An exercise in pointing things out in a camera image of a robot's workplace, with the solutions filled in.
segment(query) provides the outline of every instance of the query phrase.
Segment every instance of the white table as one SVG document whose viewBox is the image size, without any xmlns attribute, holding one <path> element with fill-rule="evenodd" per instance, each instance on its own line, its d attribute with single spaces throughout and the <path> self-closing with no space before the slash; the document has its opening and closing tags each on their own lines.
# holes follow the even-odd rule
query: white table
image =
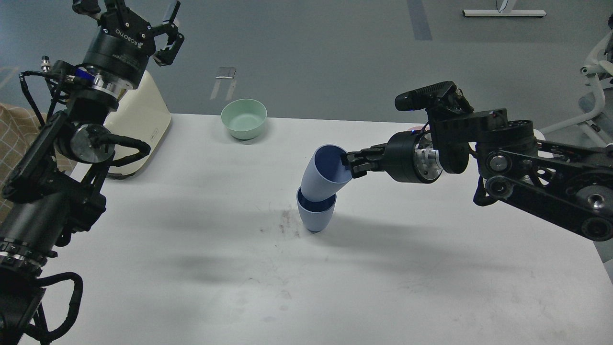
<svg viewBox="0 0 613 345">
<path fill-rule="evenodd" d="M 105 183 L 107 212 L 43 273 L 85 280 L 57 344 L 611 343 L 613 286 L 592 242 L 503 203 L 475 206 L 474 162 L 432 185 L 370 172 L 311 234 L 295 192 L 314 150 L 413 125 L 267 126 L 240 142 L 217 116 L 174 115 L 143 171 Z M 47 292 L 50 327 L 70 290 Z"/>
</svg>

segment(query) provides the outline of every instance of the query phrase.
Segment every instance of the green bowl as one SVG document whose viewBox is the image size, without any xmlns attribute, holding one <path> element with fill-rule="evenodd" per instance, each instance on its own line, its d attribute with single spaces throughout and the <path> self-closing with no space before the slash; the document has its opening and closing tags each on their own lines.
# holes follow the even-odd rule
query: green bowl
<svg viewBox="0 0 613 345">
<path fill-rule="evenodd" d="M 255 99 L 237 99 L 221 111 L 221 121 L 233 137 L 253 139 L 264 130 L 266 107 Z"/>
</svg>

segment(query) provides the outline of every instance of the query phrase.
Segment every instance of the blue cup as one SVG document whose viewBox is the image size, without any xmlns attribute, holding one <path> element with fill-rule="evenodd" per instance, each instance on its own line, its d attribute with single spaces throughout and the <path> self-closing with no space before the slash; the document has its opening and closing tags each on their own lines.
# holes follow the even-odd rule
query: blue cup
<svg viewBox="0 0 613 345">
<path fill-rule="evenodd" d="M 323 145 L 315 151 L 300 184 L 306 199 L 324 201 L 351 180 L 349 167 L 341 162 L 344 153 L 347 151 L 336 145 Z"/>
<path fill-rule="evenodd" d="M 310 232 L 318 233 L 330 223 L 332 213 L 334 213 L 334 205 L 337 202 L 337 195 L 333 194 L 324 201 L 312 202 L 306 199 L 302 195 L 301 189 L 298 188 L 296 201 L 298 202 L 298 213 L 305 228 Z"/>
</svg>

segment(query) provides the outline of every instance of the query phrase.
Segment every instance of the cloth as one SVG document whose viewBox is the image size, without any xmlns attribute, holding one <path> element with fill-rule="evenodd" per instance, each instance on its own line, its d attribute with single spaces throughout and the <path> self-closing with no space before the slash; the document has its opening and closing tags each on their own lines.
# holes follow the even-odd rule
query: cloth
<svg viewBox="0 0 613 345">
<path fill-rule="evenodd" d="M 40 133 L 39 127 L 39 121 L 32 110 L 0 103 L 0 190 Z M 66 174 L 70 174 L 77 165 L 77 162 L 58 153 L 56 158 L 58 169 Z M 11 207 L 10 201 L 0 198 L 0 223 Z"/>
</svg>

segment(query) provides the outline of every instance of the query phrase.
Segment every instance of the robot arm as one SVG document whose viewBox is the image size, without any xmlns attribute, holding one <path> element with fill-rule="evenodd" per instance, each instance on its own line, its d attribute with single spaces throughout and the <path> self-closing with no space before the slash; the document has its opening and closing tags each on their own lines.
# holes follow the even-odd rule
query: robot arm
<svg viewBox="0 0 613 345">
<path fill-rule="evenodd" d="M 508 121 L 506 109 L 473 112 L 453 82 L 409 91 L 395 105 L 425 109 L 430 130 L 396 133 L 387 144 L 347 153 L 343 164 L 353 177 L 386 171 L 399 182 L 429 184 L 442 171 L 464 172 L 473 156 L 477 205 L 502 201 L 592 241 L 613 237 L 613 149 L 537 140 L 532 122 Z"/>
<path fill-rule="evenodd" d="M 174 19 L 180 3 L 169 7 L 162 25 L 151 27 L 126 7 L 123 0 L 105 0 L 100 13 L 97 1 L 73 1 L 73 9 L 97 20 L 100 30 L 82 64 L 57 61 L 53 66 L 44 56 L 42 72 L 20 76 L 22 89 L 37 116 L 29 95 L 26 76 L 42 76 L 52 93 L 49 118 L 40 135 L 9 176 L 2 197 L 13 208 L 0 225 L 0 343 L 14 345 L 26 333 L 48 344 L 63 336 L 74 324 L 83 291 L 76 273 L 38 279 L 47 258 L 57 256 L 53 246 L 66 246 L 73 233 L 88 231 L 106 210 L 101 188 L 111 166 L 122 166 L 149 154 L 146 143 L 112 134 L 102 125 L 109 112 L 117 110 L 125 89 L 137 88 L 149 57 L 160 66 L 172 64 L 183 35 Z M 168 46 L 156 51 L 154 37 L 167 34 Z M 53 113 L 57 103 L 66 110 Z M 139 150 L 113 160 L 115 145 Z M 55 150 L 67 158 L 91 164 L 81 181 L 58 170 Z M 47 330 L 42 297 L 44 287 L 74 281 L 68 316 L 56 330 Z"/>
</svg>

